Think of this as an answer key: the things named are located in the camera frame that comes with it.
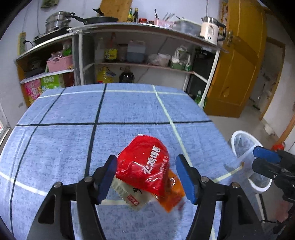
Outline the pink chopstick holder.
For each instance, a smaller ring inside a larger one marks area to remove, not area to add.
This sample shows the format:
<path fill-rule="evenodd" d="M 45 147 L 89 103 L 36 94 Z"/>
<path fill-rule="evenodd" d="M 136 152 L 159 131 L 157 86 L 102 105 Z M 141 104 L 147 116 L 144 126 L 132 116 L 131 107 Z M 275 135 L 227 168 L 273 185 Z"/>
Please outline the pink chopstick holder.
<path fill-rule="evenodd" d="M 165 21 L 165 20 L 159 20 L 159 19 L 154 19 L 154 25 L 161 27 L 161 28 L 167 28 L 167 29 L 172 29 L 173 28 L 173 22 L 171 21 Z"/>

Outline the blue liquid jug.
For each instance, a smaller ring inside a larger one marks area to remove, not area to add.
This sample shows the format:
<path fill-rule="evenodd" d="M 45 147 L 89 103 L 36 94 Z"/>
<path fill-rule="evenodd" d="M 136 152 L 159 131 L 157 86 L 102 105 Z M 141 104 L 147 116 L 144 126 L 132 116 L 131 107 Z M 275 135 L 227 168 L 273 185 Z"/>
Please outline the blue liquid jug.
<path fill-rule="evenodd" d="M 130 40 L 127 47 L 126 60 L 128 63 L 143 63 L 145 59 L 145 42 Z"/>

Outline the red noodle bag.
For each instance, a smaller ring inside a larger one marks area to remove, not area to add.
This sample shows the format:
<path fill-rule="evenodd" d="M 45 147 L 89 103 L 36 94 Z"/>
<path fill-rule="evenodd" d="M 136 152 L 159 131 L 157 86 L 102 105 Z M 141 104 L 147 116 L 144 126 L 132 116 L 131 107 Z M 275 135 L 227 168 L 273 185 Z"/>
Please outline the red noodle bag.
<path fill-rule="evenodd" d="M 117 157 L 116 177 L 135 188 L 164 197 L 169 153 L 157 138 L 137 135 Z"/>

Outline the orange sauce sachet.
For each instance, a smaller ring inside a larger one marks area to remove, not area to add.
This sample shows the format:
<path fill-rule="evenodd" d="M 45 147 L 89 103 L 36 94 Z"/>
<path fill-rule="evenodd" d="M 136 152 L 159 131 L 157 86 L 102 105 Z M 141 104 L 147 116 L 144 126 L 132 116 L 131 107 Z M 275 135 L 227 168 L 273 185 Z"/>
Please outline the orange sauce sachet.
<path fill-rule="evenodd" d="M 155 198 L 166 212 L 171 212 L 173 209 L 180 210 L 183 207 L 184 197 L 185 191 L 183 190 L 180 179 L 172 170 L 169 170 L 165 196 L 155 195 Z"/>

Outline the wooden side cabinet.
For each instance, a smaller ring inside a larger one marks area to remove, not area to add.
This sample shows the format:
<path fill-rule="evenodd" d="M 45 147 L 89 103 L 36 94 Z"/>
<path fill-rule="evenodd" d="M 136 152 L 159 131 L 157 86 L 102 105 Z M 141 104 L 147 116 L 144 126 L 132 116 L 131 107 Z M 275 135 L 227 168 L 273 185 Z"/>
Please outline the wooden side cabinet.
<path fill-rule="evenodd" d="M 46 62 L 72 55 L 73 67 L 50 73 Z M 79 37 L 71 33 L 38 44 L 15 60 L 25 103 L 29 107 L 47 89 L 80 85 Z"/>

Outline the power strip on wall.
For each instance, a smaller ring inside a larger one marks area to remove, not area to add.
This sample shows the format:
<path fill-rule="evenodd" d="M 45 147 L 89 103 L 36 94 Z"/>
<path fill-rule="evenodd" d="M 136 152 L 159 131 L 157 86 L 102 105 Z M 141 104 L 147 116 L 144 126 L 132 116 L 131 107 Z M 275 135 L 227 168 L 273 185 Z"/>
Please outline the power strip on wall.
<path fill-rule="evenodd" d="M 18 36 L 18 55 L 21 55 L 25 52 L 25 41 L 26 41 L 26 32 L 21 32 Z"/>

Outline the yellow oil jug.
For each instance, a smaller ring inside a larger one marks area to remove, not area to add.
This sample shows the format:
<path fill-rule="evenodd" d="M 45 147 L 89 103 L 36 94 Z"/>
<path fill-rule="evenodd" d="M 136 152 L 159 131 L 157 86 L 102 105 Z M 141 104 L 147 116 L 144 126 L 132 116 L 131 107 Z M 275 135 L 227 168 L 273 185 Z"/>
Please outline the yellow oil jug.
<path fill-rule="evenodd" d="M 111 71 L 107 66 L 103 66 L 97 73 L 96 82 L 97 83 L 113 83 L 116 74 Z"/>

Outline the white trash bin with liner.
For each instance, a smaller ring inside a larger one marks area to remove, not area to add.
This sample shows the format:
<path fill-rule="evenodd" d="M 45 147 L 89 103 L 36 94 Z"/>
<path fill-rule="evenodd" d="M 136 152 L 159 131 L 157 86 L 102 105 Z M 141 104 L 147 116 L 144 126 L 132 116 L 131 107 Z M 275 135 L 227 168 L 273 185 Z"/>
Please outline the white trash bin with liner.
<path fill-rule="evenodd" d="M 235 131 L 228 143 L 237 160 L 242 164 L 242 171 L 253 191 L 257 194 L 267 191 L 272 184 L 272 180 L 257 174 L 251 167 L 256 159 L 253 154 L 254 148 L 257 146 L 262 147 L 263 145 L 250 133 L 242 130 Z"/>

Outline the pink plastic basket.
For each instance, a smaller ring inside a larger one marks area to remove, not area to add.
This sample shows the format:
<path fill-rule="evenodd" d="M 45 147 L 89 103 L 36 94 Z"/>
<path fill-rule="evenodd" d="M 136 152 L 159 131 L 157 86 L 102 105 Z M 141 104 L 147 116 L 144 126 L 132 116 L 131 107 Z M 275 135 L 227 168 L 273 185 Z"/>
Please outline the pink plastic basket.
<path fill-rule="evenodd" d="M 49 59 L 47 62 L 48 71 L 50 73 L 56 72 L 56 71 L 63 71 L 68 70 L 73 67 L 73 60 L 72 55 L 64 56 L 64 57 L 54 57 L 52 59 Z"/>

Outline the black frying pan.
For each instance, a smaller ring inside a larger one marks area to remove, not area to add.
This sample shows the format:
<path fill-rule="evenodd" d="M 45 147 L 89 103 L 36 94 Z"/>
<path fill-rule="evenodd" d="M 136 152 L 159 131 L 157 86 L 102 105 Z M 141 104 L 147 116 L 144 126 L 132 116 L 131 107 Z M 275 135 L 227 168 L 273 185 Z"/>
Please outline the black frying pan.
<path fill-rule="evenodd" d="M 116 23 L 119 21 L 118 18 L 114 18 L 111 16 L 96 16 L 92 18 L 81 18 L 79 16 L 75 16 L 74 13 L 68 14 L 67 17 L 74 18 L 75 20 L 82 22 L 84 25 L 90 25 L 95 23 Z"/>

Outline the clear plastic storage box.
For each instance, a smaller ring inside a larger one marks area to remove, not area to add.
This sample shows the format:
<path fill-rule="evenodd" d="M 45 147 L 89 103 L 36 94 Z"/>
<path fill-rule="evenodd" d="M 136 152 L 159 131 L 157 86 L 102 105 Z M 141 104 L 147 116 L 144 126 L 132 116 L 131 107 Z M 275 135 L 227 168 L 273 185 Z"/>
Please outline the clear plastic storage box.
<path fill-rule="evenodd" d="M 173 23 L 173 30 L 198 37 L 200 35 L 201 25 L 190 20 L 182 19 Z"/>

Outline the wooden door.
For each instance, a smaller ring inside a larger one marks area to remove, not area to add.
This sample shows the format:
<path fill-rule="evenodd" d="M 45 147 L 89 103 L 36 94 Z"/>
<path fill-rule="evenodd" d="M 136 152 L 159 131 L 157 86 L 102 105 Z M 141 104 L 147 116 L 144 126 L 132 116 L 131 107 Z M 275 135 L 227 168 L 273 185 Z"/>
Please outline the wooden door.
<path fill-rule="evenodd" d="M 229 1 L 226 39 L 204 112 L 239 117 L 251 95 L 265 54 L 266 14 L 258 1 Z"/>

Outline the white seasoning sachet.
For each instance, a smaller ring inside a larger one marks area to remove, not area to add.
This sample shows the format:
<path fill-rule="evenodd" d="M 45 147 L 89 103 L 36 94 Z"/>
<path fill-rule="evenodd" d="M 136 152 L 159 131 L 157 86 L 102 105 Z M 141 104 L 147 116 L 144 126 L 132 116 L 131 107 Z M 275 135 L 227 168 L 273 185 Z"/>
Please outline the white seasoning sachet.
<path fill-rule="evenodd" d="M 116 193 L 134 210 L 141 210 L 145 205 L 154 199 L 154 196 L 151 193 L 126 184 L 117 177 L 113 178 L 111 186 Z"/>

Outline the bamboo cutting board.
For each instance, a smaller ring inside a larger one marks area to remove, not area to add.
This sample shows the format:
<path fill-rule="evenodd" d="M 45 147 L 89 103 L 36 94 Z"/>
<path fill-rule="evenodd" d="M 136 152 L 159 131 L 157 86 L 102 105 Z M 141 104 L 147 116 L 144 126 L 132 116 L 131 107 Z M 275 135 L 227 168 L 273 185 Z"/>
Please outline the bamboo cutting board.
<path fill-rule="evenodd" d="M 102 0 L 100 9 L 105 16 L 118 18 L 119 22 L 126 22 L 132 0 Z"/>

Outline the blue checked tablecloth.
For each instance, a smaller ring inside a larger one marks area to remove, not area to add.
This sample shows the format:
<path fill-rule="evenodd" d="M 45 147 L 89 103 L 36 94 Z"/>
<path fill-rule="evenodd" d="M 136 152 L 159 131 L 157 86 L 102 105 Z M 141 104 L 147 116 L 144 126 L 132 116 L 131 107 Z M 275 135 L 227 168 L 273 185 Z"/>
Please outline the blue checked tablecloth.
<path fill-rule="evenodd" d="M 184 155 L 203 176 L 238 182 L 256 196 L 232 149 L 202 109 L 176 88 L 109 83 L 45 91 L 24 113 L 1 153 L 1 218 L 26 239 L 57 181 L 73 184 L 118 155 L 137 135 L 158 138 L 170 167 Z"/>

